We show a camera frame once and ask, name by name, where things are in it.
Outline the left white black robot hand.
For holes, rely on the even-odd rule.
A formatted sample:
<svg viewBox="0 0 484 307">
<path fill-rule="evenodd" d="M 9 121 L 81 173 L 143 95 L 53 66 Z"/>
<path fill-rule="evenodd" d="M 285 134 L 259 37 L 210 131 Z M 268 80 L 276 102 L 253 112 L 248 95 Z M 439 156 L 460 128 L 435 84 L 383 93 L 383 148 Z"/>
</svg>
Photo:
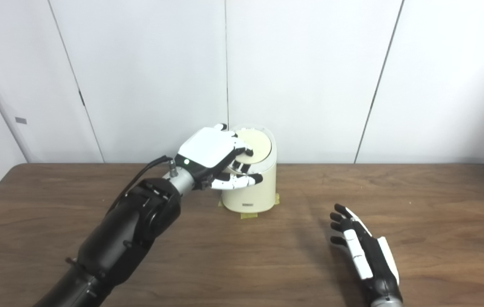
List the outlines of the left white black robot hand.
<svg viewBox="0 0 484 307">
<path fill-rule="evenodd" d="M 238 190 L 260 184 L 261 174 L 225 171 L 242 154 L 253 156 L 253 148 L 225 124 L 204 127 L 180 146 L 174 158 L 178 175 L 170 175 L 170 181 L 180 193 L 208 188 Z"/>
</svg>

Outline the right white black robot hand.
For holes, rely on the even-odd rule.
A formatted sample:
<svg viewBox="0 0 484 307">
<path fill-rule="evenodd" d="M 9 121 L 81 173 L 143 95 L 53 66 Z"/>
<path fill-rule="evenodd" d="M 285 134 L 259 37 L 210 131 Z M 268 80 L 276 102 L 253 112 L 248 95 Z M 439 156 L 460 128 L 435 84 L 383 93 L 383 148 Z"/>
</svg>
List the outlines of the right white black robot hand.
<svg viewBox="0 0 484 307">
<path fill-rule="evenodd" d="M 399 272 L 386 237 L 374 237 L 357 214 L 338 203 L 330 219 L 339 233 L 330 241 L 348 252 L 367 306 L 402 307 Z"/>
</svg>

